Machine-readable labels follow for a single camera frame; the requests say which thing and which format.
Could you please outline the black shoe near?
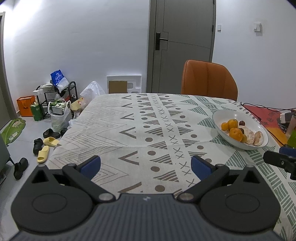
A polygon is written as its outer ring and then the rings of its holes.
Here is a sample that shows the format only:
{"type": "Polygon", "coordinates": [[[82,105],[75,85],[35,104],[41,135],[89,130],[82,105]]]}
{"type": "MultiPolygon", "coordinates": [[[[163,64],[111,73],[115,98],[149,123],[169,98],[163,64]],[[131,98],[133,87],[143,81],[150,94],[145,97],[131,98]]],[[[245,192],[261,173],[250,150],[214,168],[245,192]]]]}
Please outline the black shoe near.
{"type": "Polygon", "coordinates": [[[19,162],[14,164],[14,178],[15,180],[20,180],[22,178],[23,172],[29,166],[28,160],[26,158],[20,159],[19,162]]]}

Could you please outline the yellow slipper near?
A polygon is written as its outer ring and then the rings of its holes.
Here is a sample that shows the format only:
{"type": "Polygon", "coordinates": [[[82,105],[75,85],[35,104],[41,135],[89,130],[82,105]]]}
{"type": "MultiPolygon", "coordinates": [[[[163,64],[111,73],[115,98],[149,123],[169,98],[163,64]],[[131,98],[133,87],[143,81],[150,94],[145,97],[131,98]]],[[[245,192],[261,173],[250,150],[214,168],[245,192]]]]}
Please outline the yellow slipper near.
{"type": "Polygon", "coordinates": [[[44,163],[48,159],[49,152],[50,152],[50,147],[43,146],[43,148],[38,152],[37,162],[44,163]]]}

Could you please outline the small white wall switch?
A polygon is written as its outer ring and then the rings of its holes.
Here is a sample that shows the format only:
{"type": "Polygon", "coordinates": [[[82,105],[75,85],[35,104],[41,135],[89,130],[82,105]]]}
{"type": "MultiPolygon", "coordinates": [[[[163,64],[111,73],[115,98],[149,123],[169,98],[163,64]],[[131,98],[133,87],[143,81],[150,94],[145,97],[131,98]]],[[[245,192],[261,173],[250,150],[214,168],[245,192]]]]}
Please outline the small white wall switch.
{"type": "Polygon", "coordinates": [[[218,32],[221,32],[221,30],[222,30],[222,25],[221,25],[221,24],[218,24],[218,25],[217,25],[217,31],[218,31],[218,32]]]}

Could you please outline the black shoe rack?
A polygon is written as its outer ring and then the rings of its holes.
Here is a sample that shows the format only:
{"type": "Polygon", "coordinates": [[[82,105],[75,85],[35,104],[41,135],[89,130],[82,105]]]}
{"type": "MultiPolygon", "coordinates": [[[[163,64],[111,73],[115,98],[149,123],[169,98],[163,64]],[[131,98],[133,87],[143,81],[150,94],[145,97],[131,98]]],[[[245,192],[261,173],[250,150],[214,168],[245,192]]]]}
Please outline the black shoe rack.
{"type": "Polygon", "coordinates": [[[68,86],[61,92],[52,83],[45,85],[39,85],[36,90],[33,91],[36,97],[37,104],[42,112],[42,119],[50,117],[47,107],[49,102],[55,102],[56,100],[71,101],[73,103],[78,99],[76,82],[71,81],[68,86]]]}

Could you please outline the orange paper bag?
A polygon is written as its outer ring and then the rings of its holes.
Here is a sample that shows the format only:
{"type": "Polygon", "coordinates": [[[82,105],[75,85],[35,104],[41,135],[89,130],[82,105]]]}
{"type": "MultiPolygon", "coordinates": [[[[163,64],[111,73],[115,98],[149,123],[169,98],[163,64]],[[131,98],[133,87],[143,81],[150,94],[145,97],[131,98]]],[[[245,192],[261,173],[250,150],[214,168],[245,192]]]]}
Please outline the orange paper bag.
{"type": "Polygon", "coordinates": [[[36,99],[34,95],[22,96],[16,100],[20,115],[22,117],[33,117],[31,105],[35,102],[35,100],[36,99]]]}

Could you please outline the white ceramic bowl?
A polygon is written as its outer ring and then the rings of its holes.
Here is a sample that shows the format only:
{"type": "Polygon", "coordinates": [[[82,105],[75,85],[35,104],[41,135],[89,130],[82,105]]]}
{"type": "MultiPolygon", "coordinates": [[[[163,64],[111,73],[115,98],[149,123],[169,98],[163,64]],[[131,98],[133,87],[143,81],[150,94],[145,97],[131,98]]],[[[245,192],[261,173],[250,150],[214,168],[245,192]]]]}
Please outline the white ceramic bowl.
{"type": "Polygon", "coordinates": [[[264,127],[247,114],[222,109],[212,115],[212,120],[222,139],[238,149],[250,151],[268,144],[264,127]]]}

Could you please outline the small mandarin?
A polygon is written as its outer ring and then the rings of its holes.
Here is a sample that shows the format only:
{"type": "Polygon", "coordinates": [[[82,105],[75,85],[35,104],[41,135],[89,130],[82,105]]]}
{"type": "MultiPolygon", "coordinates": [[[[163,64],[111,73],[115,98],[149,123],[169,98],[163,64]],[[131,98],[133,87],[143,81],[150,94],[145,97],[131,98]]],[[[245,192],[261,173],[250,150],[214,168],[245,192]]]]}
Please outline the small mandarin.
{"type": "Polygon", "coordinates": [[[221,124],[221,130],[222,131],[227,131],[229,128],[229,124],[227,122],[224,122],[221,124]]]}

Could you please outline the patterned tablecloth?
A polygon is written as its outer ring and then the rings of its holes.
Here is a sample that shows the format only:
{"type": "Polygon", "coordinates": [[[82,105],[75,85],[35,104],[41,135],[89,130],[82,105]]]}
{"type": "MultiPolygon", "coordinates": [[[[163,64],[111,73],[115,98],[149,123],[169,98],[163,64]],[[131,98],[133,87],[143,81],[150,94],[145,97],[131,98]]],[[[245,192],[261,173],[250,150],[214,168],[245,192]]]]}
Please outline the patterned tablecloth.
{"type": "Polygon", "coordinates": [[[233,169],[254,165],[273,189],[281,205],[274,230],[284,240],[295,240],[295,181],[283,169],[263,161],[266,151],[279,145],[269,137],[265,147],[244,151],[217,132],[212,115],[231,110],[249,112],[230,99],[179,94],[105,94],[93,99],[61,138],[46,164],[59,169],[100,156],[101,168],[93,182],[121,193],[178,195],[199,179],[191,157],[233,169]]]}

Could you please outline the orange leather chair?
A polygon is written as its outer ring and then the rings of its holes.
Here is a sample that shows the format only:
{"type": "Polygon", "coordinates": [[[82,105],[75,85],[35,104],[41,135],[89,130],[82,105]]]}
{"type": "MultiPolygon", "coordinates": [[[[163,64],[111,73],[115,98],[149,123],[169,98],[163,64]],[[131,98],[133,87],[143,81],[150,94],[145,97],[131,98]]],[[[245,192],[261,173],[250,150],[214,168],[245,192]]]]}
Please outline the orange leather chair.
{"type": "Polygon", "coordinates": [[[181,94],[238,99],[238,88],[226,67],[189,59],[184,64],[181,94]]]}

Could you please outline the white power adapter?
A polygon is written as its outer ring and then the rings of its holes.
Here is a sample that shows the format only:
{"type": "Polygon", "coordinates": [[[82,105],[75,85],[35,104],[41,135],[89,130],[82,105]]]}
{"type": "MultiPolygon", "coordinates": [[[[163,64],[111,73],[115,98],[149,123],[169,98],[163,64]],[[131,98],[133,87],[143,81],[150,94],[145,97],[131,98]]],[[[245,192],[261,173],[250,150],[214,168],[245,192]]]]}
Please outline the white power adapter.
{"type": "Polygon", "coordinates": [[[281,113],[280,114],[280,123],[281,124],[290,123],[293,116],[295,116],[295,111],[281,113]]]}

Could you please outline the clear plastic bag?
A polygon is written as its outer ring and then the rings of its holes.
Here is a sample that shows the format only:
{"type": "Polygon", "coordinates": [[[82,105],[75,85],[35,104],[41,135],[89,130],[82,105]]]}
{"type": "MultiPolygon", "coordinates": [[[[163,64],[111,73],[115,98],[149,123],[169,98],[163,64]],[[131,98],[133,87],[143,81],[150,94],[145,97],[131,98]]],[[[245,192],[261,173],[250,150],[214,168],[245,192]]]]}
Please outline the clear plastic bag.
{"type": "Polygon", "coordinates": [[[104,94],[106,94],[106,92],[103,88],[96,81],[92,81],[82,90],[80,96],[83,98],[84,102],[88,104],[96,97],[104,94]]]}

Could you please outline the black slipper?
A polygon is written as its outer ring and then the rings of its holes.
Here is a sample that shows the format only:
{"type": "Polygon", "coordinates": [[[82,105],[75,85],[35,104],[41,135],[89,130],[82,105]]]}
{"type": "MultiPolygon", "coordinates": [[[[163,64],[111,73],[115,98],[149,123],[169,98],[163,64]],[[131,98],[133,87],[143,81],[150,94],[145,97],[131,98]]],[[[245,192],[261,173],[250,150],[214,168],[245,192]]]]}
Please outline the black slipper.
{"type": "Polygon", "coordinates": [[[51,128],[49,128],[43,132],[43,138],[49,138],[49,137],[59,139],[61,137],[61,135],[59,132],[54,132],[51,128]]]}
{"type": "Polygon", "coordinates": [[[37,138],[34,140],[34,146],[33,146],[33,154],[35,156],[38,155],[39,151],[41,151],[43,148],[43,140],[41,138],[37,138]]]}

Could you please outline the black slipper middle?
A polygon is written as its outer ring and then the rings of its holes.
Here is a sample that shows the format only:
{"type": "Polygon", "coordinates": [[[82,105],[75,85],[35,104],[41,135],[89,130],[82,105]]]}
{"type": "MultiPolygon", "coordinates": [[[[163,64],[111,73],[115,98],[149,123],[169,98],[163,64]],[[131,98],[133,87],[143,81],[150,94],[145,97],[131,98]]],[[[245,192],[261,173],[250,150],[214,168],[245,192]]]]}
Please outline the black slipper middle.
{"type": "Polygon", "coordinates": [[[33,154],[35,156],[38,155],[39,151],[41,151],[43,148],[43,140],[41,138],[37,138],[34,140],[34,146],[33,146],[33,154]]]}

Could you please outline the blue white plastic bag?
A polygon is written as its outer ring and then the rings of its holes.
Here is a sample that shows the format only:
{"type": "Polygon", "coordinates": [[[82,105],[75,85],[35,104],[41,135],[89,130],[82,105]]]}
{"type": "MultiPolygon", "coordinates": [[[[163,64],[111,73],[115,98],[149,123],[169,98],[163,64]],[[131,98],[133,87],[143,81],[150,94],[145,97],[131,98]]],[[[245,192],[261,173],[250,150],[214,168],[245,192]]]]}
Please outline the blue white plastic bag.
{"type": "Polygon", "coordinates": [[[68,85],[69,81],[63,75],[61,70],[56,70],[51,73],[51,80],[53,85],[62,92],[68,85]]]}

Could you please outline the black slipper far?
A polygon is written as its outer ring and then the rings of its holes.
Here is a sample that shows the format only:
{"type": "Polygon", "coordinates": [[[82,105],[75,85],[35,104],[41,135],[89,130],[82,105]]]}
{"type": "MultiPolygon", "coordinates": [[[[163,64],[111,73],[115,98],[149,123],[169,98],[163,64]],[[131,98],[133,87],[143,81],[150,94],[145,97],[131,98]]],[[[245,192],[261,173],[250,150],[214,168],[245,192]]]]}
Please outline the black slipper far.
{"type": "Polygon", "coordinates": [[[59,139],[61,137],[61,135],[59,132],[54,132],[51,128],[49,128],[43,132],[43,138],[49,138],[49,137],[59,139]]]}

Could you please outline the large orange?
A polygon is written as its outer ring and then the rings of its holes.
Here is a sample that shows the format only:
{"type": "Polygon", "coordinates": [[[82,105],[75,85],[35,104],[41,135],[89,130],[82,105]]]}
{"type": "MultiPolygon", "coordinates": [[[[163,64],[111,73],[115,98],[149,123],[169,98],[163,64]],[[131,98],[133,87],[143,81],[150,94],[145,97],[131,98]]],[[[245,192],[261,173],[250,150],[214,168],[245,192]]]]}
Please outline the large orange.
{"type": "Polygon", "coordinates": [[[231,130],[232,128],[238,128],[238,120],[236,120],[235,118],[230,119],[229,121],[227,121],[228,124],[228,129],[231,130]]]}
{"type": "Polygon", "coordinates": [[[243,139],[243,133],[239,128],[231,128],[229,130],[229,137],[233,138],[238,142],[241,142],[243,139]]]}

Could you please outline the green floor mat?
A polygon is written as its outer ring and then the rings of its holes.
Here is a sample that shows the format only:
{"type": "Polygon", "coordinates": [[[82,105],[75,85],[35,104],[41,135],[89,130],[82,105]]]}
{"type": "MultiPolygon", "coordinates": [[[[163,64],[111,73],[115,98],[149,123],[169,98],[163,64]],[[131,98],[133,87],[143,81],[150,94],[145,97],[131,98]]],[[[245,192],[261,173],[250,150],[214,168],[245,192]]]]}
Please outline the green floor mat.
{"type": "Polygon", "coordinates": [[[20,136],[25,126],[25,120],[22,118],[16,118],[4,128],[1,132],[1,136],[6,146],[13,143],[20,136]]]}

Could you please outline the green paper bag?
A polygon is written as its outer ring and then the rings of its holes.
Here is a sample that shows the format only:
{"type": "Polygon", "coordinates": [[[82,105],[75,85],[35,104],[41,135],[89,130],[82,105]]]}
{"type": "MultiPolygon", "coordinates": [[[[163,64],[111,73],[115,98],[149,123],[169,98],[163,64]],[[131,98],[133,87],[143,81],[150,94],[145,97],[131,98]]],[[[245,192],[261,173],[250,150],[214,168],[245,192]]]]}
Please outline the green paper bag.
{"type": "Polygon", "coordinates": [[[39,104],[34,102],[33,104],[31,104],[30,108],[31,108],[34,121],[41,121],[44,119],[44,111],[39,104]]]}

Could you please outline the green-brown round fruit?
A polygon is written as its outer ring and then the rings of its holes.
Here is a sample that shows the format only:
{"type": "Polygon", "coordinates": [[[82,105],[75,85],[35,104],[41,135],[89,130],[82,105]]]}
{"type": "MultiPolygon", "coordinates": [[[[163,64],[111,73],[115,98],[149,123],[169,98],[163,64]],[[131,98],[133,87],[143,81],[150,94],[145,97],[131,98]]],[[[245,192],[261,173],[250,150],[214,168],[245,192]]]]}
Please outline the green-brown round fruit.
{"type": "Polygon", "coordinates": [[[241,143],[246,143],[246,142],[247,142],[247,136],[245,134],[243,134],[241,143]]]}

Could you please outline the white plastic bag with items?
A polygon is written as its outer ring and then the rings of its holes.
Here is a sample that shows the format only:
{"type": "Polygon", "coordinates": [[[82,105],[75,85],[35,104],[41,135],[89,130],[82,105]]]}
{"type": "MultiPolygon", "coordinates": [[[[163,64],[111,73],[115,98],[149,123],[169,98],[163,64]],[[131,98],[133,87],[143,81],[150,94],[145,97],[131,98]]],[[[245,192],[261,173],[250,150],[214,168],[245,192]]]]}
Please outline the white plastic bag with items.
{"type": "Polygon", "coordinates": [[[70,109],[70,101],[67,102],[49,102],[48,114],[51,117],[51,126],[55,132],[60,132],[62,129],[69,126],[69,121],[72,118],[70,109]]]}

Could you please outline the yellow slipper far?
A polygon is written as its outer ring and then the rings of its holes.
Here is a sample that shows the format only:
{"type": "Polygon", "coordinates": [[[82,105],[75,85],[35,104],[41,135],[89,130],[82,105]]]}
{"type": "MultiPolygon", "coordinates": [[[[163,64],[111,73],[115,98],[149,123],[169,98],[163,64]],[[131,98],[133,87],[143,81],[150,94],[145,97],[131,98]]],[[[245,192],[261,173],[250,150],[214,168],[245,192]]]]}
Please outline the yellow slipper far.
{"type": "Polygon", "coordinates": [[[53,138],[53,137],[47,137],[43,140],[44,145],[49,147],[56,147],[59,144],[59,140],[53,138]]]}

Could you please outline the peeled pomelo piece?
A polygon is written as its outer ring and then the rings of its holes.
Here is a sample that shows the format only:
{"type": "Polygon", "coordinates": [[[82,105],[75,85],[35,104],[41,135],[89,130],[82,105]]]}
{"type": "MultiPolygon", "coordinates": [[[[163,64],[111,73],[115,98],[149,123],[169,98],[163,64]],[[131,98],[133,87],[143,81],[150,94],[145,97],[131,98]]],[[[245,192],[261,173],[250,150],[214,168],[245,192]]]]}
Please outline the peeled pomelo piece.
{"type": "Polygon", "coordinates": [[[260,146],[262,145],[264,141],[264,136],[263,136],[263,133],[261,131],[258,131],[254,134],[254,142],[253,142],[253,145],[254,146],[260,146]]]}
{"type": "Polygon", "coordinates": [[[246,143],[252,145],[254,143],[255,134],[248,127],[243,126],[244,134],[246,135],[246,143]]]}

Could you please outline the yellow slipper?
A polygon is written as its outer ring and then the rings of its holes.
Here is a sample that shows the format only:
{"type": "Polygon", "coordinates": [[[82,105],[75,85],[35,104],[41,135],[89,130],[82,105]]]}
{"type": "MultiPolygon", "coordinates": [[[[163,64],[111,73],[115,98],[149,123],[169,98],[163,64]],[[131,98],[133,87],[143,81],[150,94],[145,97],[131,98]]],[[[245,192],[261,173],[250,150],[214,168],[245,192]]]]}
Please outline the yellow slipper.
{"type": "Polygon", "coordinates": [[[56,147],[59,144],[59,140],[53,138],[53,137],[47,137],[43,140],[44,145],[49,147],[56,147]]]}
{"type": "Polygon", "coordinates": [[[48,159],[49,152],[50,152],[50,147],[43,146],[43,148],[38,152],[37,162],[44,163],[48,159]]]}

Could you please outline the grey door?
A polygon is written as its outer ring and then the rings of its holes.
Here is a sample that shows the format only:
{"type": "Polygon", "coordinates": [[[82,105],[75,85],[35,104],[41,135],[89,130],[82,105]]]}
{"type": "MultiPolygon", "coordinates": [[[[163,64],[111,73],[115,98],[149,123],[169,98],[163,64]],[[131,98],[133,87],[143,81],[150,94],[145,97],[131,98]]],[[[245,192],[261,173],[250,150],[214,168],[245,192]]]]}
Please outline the grey door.
{"type": "Polygon", "coordinates": [[[151,1],[146,91],[180,93],[187,60],[213,56],[216,1],[151,1]],[[156,32],[168,41],[154,49],[156,32]]]}

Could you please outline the red orange mat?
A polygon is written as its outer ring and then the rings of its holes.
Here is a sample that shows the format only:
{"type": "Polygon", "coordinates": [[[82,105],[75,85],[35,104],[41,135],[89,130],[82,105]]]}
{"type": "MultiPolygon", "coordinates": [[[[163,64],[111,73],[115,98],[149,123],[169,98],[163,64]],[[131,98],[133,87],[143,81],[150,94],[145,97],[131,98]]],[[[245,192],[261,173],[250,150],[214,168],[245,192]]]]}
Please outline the red orange mat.
{"type": "Polygon", "coordinates": [[[286,131],[288,123],[280,123],[280,112],[276,109],[268,109],[263,106],[241,103],[259,122],[268,130],[272,137],[281,145],[287,144],[286,131]]]}

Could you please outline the green snack package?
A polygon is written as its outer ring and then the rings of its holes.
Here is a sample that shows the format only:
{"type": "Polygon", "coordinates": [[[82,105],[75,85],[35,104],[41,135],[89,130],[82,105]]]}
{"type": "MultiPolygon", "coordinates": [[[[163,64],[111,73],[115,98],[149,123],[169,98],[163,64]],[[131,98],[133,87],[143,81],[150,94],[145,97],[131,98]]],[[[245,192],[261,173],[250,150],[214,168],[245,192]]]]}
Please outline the green snack package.
{"type": "Polygon", "coordinates": [[[286,132],[286,137],[287,137],[287,144],[293,148],[296,147],[296,118],[295,115],[292,116],[290,120],[290,124],[288,126],[287,132],[286,132]]]}

